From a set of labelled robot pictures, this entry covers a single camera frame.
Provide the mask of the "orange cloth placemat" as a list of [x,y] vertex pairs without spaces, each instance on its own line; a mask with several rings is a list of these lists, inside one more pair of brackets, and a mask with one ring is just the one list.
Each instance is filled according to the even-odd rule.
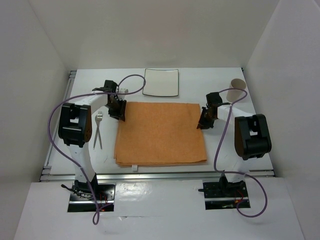
[[128,102],[114,147],[120,166],[187,165],[205,162],[198,103]]

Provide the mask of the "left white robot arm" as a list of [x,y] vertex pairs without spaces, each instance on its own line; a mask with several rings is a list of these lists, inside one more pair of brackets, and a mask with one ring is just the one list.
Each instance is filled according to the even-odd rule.
[[72,190],[81,192],[88,200],[99,195],[97,174],[89,153],[89,141],[93,134],[92,114],[101,107],[106,107],[111,118],[124,122],[127,104],[124,94],[128,92],[128,89],[120,89],[114,81],[106,80],[103,87],[93,89],[93,95],[75,103],[64,103],[61,107],[58,136],[75,161]]

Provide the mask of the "white square plate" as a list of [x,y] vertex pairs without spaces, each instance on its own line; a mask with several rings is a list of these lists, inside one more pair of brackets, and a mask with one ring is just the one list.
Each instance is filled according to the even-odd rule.
[[177,97],[179,95],[178,69],[149,69],[144,71],[146,80],[142,94],[150,97]]

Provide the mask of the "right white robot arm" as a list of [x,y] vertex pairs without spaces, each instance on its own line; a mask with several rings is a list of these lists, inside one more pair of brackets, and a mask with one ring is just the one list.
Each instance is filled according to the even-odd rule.
[[[208,130],[214,127],[216,120],[225,122],[213,160],[213,168],[221,173],[224,180],[218,184],[218,190],[223,196],[230,196],[236,189],[236,185],[245,179],[249,169],[246,162],[249,159],[259,159],[272,149],[271,137],[265,115],[253,114],[240,110],[235,104],[245,99],[248,95],[242,90],[244,96],[236,98],[231,102],[224,102],[220,93],[211,92],[206,95],[206,106],[198,121],[197,128]],[[233,149],[238,156],[234,167],[231,170],[220,170],[217,168],[218,156],[226,136],[228,127],[233,127]]]

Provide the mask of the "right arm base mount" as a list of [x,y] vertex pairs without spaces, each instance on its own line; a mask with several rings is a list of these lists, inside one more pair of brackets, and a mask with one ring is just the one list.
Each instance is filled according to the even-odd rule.
[[246,183],[228,182],[223,176],[219,181],[203,182],[198,192],[203,193],[206,210],[226,210],[239,208],[250,208],[249,195]]

